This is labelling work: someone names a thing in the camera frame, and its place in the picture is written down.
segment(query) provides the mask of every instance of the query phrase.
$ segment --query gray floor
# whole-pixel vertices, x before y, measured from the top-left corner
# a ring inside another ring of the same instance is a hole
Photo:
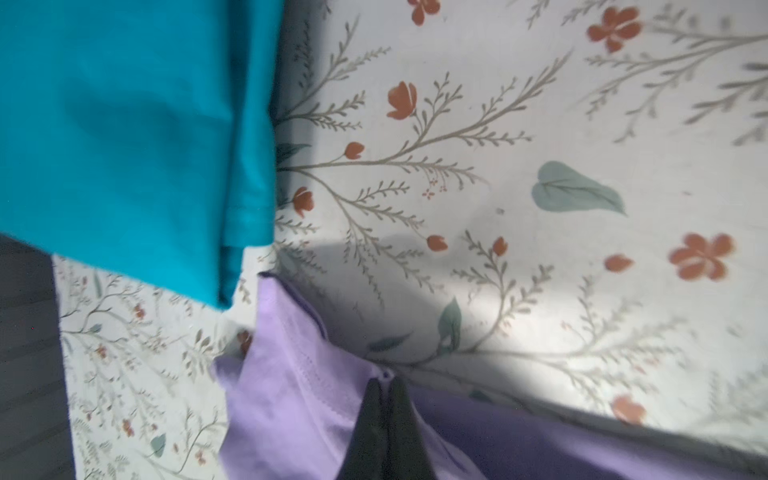
[[[51,259],[0,236],[0,480],[74,478]]]

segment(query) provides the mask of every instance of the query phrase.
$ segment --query teal garment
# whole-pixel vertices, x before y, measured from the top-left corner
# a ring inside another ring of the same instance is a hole
[[[0,231],[229,306],[273,241],[282,7],[0,3]]]

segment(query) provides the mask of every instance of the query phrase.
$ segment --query blue cloth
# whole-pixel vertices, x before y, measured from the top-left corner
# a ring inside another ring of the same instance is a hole
[[[273,240],[282,0],[4,0],[0,231],[213,306]]]

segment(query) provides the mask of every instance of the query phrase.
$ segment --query printed branch with leaves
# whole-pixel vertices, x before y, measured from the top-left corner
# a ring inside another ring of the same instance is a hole
[[[310,24],[305,22],[304,40],[296,46],[296,60],[301,61],[305,68],[299,84],[302,93],[299,100],[286,108],[274,121],[276,126],[290,120],[303,119],[313,122],[316,126],[329,127],[333,130],[344,131],[348,128],[356,129],[359,127],[357,123],[332,124],[331,122],[334,122],[337,116],[346,117],[349,110],[356,110],[364,106],[365,92],[342,102],[340,107],[337,107],[336,104],[331,104],[327,108],[321,108],[320,103],[315,102],[313,107],[305,110],[303,113],[297,113],[303,105],[310,102],[320,92],[323,86],[331,81],[342,81],[348,78],[359,67],[389,51],[388,48],[378,48],[350,61],[347,51],[356,32],[358,22],[359,20],[356,19],[352,25],[345,25],[344,40],[339,43],[338,52],[330,55],[328,70],[322,79],[317,82],[315,82],[316,74],[314,71],[316,62],[313,57],[314,53],[309,45]],[[434,283],[429,275],[425,275],[418,267],[412,265],[414,259],[423,255],[422,251],[413,249],[398,251],[392,244],[383,243],[379,236],[374,233],[373,228],[361,223],[361,220],[365,217],[375,218],[379,221],[389,220],[402,225],[418,237],[427,240],[420,231],[425,223],[424,219],[418,218],[414,214],[407,214],[402,209],[396,209],[384,204],[389,197],[407,194],[410,191],[411,186],[407,180],[382,180],[379,182],[378,187],[364,187],[360,189],[357,197],[352,197],[341,193],[330,185],[328,181],[319,177],[320,172],[329,168],[338,169],[342,167],[394,167],[396,171],[406,174],[423,174],[430,187],[436,187],[442,183],[439,191],[447,191],[449,182],[455,182],[459,190],[463,189],[466,183],[475,184],[483,182],[483,179],[474,173],[473,166],[463,167],[458,162],[445,162],[443,158],[430,157],[429,154],[420,154],[417,157],[417,151],[429,145],[451,139],[460,140],[468,146],[477,144],[481,147],[487,144],[498,147],[502,144],[515,145],[518,141],[531,141],[532,136],[527,135],[524,131],[516,135],[510,135],[506,132],[497,133],[492,130],[492,124],[506,114],[526,109],[528,103],[539,96],[544,88],[555,80],[556,74],[567,59],[568,56],[562,59],[555,59],[553,64],[546,67],[539,76],[529,77],[525,84],[522,85],[522,88],[519,89],[518,94],[511,97],[512,92],[517,88],[517,78],[514,78],[509,85],[501,87],[497,96],[491,97],[487,104],[482,105],[482,115],[478,120],[443,134],[434,134],[433,131],[436,125],[439,124],[439,118],[449,114],[455,104],[463,99],[461,95],[462,86],[459,85],[453,88],[450,82],[450,75],[446,73],[442,81],[435,81],[433,83],[435,88],[434,95],[424,98],[422,100],[424,107],[420,108],[415,102],[416,86],[413,84],[406,86],[406,83],[403,82],[399,87],[389,92],[390,103],[393,106],[395,104],[392,103],[392,96],[400,95],[400,92],[396,91],[398,88],[402,89],[401,92],[404,95],[404,97],[400,96],[396,99],[398,101],[398,110],[396,114],[391,114],[390,116],[396,120],[408,118],[412,122],[415,138],[406,139],[396,152],[376,160],[358,160],[359,152],[362,152],[364,147],[362,144],[354,142],[348,146],[348,150],[354,147],[353,153],[347,151],[336,158],[316,164],[286,165],[284,162],[301,151],[306,145],[281,144],[278,146],[280,164],[277,171],[279,173],[304,176],[313,183],[320,185],[331,196],[348,224],[344,260],[353,261],[360,268],[382,308],[384,306],[384,299],[376,281],[376,276],[372,272],[372,267],[378,264],[379,259],[382,257],[393,262],[407,279],[413,279],[419,286],[425,286],[431,292],[435,292],[441,289],[442,285]],[[311,210],[314,207],[312,193],[302,191],[301,194],[303,197],[300,197],[298,202],[296,196],[294,197],[294,209],[297,212],[301,212],[301,208],[297,208],[297,206],[305,204],[310,208],[304,208],[304,210]],[[423,194],[428,199],[434,195],[435,192],[432,192],[430,188]],[[293,220],[286,220],[285,215],[279,216],[276,221],[276,228],[278,231],[289,231],[293,234],[311,234],[316,229],[311,224],[305,225],[301,222],[297,223]],[[297,256],[293,256],[291,260],[294,266],[299,266],[302,263],[300,257]],[[310,280],[310,278],[304,276],[304,280]],[[319,290],[319,287],[314,283],[310,284],[310,287]]]
[[[490,356],[534,362],[562,373],[593,408],[599,409],[605,405],[600,393],[603,386],[621,386],[630,391],[638,389],[642,392],[654,392],[653,384],[642,378],[646,374],[645,369],[657,366],[664,359],[679,359],[683,356],[682,350],[665,344],[665,336],[683,325],[683,319],[673,318],[665,323],[627,331],[627,318],[639,305],[623,300],[610,315],[601,316],[594,308],[594,279],[590,276],[586,276],[580,286],[581,295],[578,302],[584,311],[579,319],[580,326],[574,327],[568,321],[561,323],[563,330],[578,337],[581,343],[579,347],[565,352],[528,352],[491,347],[491,339],[508,336],[514,329],[514,321],[519,316],[531,313],[531,309],[538,304],[538,297],[543,293],[544,285],[551,280],[554,267],[540,265],[538,272],[531,277],[530,286],[518,286],[516,280],[508,278],[508,263],[502,259],[507,250],[503,238],[498,238],[492,247],[485,247],[467,231],[465,240],[468,250],[479,258],[482,265],[454,270],[453,275],[480,289],[492,290],[498,298],[496,317],[490,321],[489,326],[486,326],[488,323],[480,323],[480,326],[485,328],[483,334],[474,339],[462,338],[462,312],[454,298],[439,318],[439,342],[432,352],[421,359],[407,362],[372,358],[372,354],[400,346],[409,338],[409,335],[405,335],[380,339],[369,344],[368,358],[397,369],[443,376],[489,392],[498,389],[491,389],[475,380],[437,369],[432,364],[446,357],[456,356]],[[584,361],[588,365],[587,368],[584,368]],[[512,396],[508,392],[504,397]]]
[[[672,44],[685,45],[684,50],[675,55],[661,58],[640,53],[637,57],[626,54],[618,57],[614,55],[594,55],[586,58],[590,65],[623,69],[626,73],[603,84],[588,95],[589,108],[587,116],[599,112],[611,96],[619,93],[619,89],[626,83],[641,78],[646,74],[655,73],[658,79],[646,81],[643,88],[649,93],[637,107],[626,112],[629,118],[624,133],[616,142],[624,142],[636,135],[636,126],[643,116],[656,118],[657,105],[662,94],[675,89],[686,81],[692,81],[696,70],[716,55],[734,51],[747,45],[768,40],[768,35],[735,35],[731,33],[729,18],[720,20],[718,33],[706,33],[701,31],[697,15],[688,15],[683,8],[674,10],[672,4],[667,4],[660,14],[655,15],[650,22],[645,23],[643,35],[656,34],[667,36]],[[737,102],[751,102],[768,98],[768,64],[756,61],[748,62],[743,66],[744,74],[748,78],[729,81],[718,85],[725,95],[712,100],[701,101],[693,105],[696,114],[684,121],[685,124],[694,124],[701,119],[715,113],[727,113],[731,111]],[[768,127],[768,111],[760,110],[752,113],[757,120],[754,128],[733,140],[734,145],[744,145],[750,141],[763,141]]]

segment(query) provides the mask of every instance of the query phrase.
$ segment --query purple garment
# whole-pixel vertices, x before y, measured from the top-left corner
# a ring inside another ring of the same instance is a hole
[[[230,428],[230,480],[336,477],[369,379],[392,372],[326,340],[318,313],[274,276],[259,283],[244,361],[219,357]],[[739,480],[749,478],[585,429],[411,387],[427,455],[443,479]]]

